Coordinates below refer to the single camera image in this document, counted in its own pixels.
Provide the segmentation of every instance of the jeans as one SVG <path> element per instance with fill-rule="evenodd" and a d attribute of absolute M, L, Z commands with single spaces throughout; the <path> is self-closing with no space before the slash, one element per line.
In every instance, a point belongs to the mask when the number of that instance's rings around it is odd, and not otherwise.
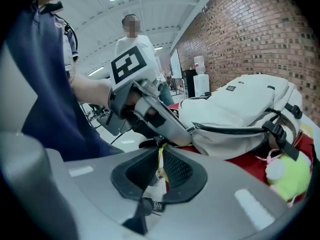
<path fill-rule="evenodd" d="M 159 98 L 160 101 L 162 101 L 166 106 L 174 104 L 174 100 L 172 99 L 169 86 L 166 82 L 163 83 L 163 88 L 160 92 Z"/>

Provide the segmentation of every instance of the white t-shirt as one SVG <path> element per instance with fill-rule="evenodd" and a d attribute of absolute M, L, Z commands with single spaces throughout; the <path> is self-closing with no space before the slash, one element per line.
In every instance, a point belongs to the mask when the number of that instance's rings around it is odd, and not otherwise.
<path fill-rule="evenodd" d="M 161 66 L 159 65 L 155 57 L 156 50 L 146 35 L 138 34 L 137 37 L 134 38 L 125 36 L 119 39 L 115 45 L 114 56 L 117 57 L 125 49 L 136 44 L 140 44 L 142 46 L 145 55 L 151 60 L 152 63 L 154 63 L 154 71 L 156 78 L 162 82 L 165 82 L 166 79 L 164 75 L 161 73 Z"/>

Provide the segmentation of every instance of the white backpack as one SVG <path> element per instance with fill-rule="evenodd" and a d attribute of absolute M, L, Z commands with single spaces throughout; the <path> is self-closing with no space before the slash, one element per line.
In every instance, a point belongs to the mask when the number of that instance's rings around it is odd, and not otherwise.
<path fill-rule="evenodd" d="M 286 132 L 278 123 L 291 126 L 295 138 L 301 108 L 302 96 L 293 83 L 251 74 L 232 80 L 209 97 L 183 100 L 178 113 L 201 154 L 231 159 L 257 149 L 270 133 L 296 160 L 298 151 L 286 141 Z"/>

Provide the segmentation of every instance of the red brick wall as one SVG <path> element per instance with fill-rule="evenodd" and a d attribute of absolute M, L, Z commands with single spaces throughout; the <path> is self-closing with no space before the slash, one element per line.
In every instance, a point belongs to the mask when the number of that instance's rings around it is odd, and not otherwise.
<path fill-rule="evenodd" d="M 210 0 L 177 44 L 182 70 L 203 55 L 210 89 L 242 74 L 288 79 L 320 126 L 320 47 L 292 0 Z"/>

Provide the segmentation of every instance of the red fabric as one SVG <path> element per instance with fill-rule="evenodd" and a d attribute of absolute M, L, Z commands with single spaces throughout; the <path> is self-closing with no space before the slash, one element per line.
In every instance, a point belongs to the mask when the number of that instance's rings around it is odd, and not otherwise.
<path fill-rule="evenodd" d="M 178 110 L 178 109 L 179 109 L 179 103 L 172 104 L 172 105 L 168 106 L 168 108 L 169 108 L 169 109 Z"/>
<path fill-rule="evenodd" d="M 168 108 L 178 109 L 179 104 L 177 103 L 170 105 Z M 295 146 L 299 151 L 302 151 L 310 159 L 311 164 L 313 163 L 313 144 L 314 140 L 312 138 L 308 137 L 305 134 L 302 134 L 301 139 Z M 194 146 L 185 146 L 182 147 L 182 149 L 199 153 L 199 151 Z M 250 173 L 252 176 L 256 177 L 258 180 L 269 185 L 266 178 L 267 162 L 256 158 L 256 153 L 248 152 L 235 158 L 228 159 L 226 161 L 241 167 L 242 169 Z M 303 199 L 304 195 L 305 194 L 301 194 L 300 196 L 297 196 L 294 203 Z"/>
<path fill-rule="evenodd" d="M 169 185 L 169 182 L 165 182 L 165 191 L 166 193 L 168 193 L 170 191 L 170 185 Z"/>

